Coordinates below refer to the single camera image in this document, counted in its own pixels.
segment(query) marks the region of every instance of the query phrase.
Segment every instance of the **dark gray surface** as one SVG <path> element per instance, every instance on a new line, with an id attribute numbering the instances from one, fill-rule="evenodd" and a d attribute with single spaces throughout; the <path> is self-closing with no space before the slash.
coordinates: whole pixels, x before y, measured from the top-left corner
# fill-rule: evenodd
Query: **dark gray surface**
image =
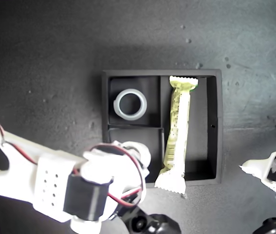
<path id="1" fill-rule="evenodd" d="M 189 187 L 188 200 L 151 189 L 142 208 L 186 234 L 251 233 L 276 216 L 273 192 L 238 168 L 276 150 L 276 0 L 0 1 L 0 122 L 48 147 L 81 155 L 101 140 L 101 70 L 198 63 L 222 69 L 222 184 Z M 117 224 L 102 233 L 126 233 Z M 3 197 L 0 227 L 68 233 Z"/>

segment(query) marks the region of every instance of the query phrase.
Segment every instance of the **ring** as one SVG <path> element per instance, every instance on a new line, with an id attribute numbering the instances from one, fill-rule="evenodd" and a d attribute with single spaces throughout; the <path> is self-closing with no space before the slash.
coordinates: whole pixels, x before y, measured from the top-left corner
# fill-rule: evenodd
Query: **ring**
<path id="1" fill-rule="evenodd" d="M 120 101 L 127 94 L 134 94 L 140 100 L 140 109 L 133 115 L 127 115 L 120 109 Z M 114 111 L 119 117 L 121 117 L 125 120 L 133 121 L 133 120 L 137 120 L 137 119 L 141 118 L 144 115 L 144 113 L 146 112 L 147 99 L 143 95 L 143 93 L 141 93 L 139 90 L 125 89 L 124 91 L 120 92 L 119 95 L 117 95 L 113 105 L 114 105 Z"/>

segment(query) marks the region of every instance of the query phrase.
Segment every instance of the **black tray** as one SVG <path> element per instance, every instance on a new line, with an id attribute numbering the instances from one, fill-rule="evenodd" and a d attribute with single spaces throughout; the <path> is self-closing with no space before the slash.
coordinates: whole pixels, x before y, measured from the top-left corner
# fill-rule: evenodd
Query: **black tray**
<path id="1" fill-rule="evenodd" d="M 172 88 L 169 76 L 194 77 L 198 87 L 191 92 L 189 131 L 185 160 L 186 185 L 221 182 L 222 160 L 222 86 L 220 70 L 109 70 L 102 75 L 103 141 L 137 141 L 151 153 L 147 186 L 154 187 L 163 168 L 170 130 Z M 116 115 L 113 101 L 128 88 L 141 91 L 147 99 L 146 113 L 127 121 Z M 130 111 L 130 100 L 121 103 Z"/>

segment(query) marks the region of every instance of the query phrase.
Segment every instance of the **white plastic bracket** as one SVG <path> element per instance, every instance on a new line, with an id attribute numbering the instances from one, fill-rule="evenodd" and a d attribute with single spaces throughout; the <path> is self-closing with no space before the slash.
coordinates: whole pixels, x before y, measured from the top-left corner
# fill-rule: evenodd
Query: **white plastic bracket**
<path id="1" fill-rule="evenodd" d="M 74 160 L 67 158 L 41 156 L 38 160 L 34 190 L 35 210 L 59 222 L 71 219 L 63 211 L 68 176 L 72 173 Z"/>

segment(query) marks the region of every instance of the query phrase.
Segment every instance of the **wrapped snack bar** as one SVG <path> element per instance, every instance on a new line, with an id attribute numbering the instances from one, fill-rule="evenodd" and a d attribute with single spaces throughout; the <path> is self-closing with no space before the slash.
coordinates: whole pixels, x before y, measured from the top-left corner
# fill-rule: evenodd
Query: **wrapped snack bar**
<path id="1" fill-rule="evenodd" d="M 155 187 L 185 194 L 185 153 L 190 111 L 190 91 L 198 85 L 195 78 L 169 77 L 173 87 L 164 168 L 160 171 Z"/>

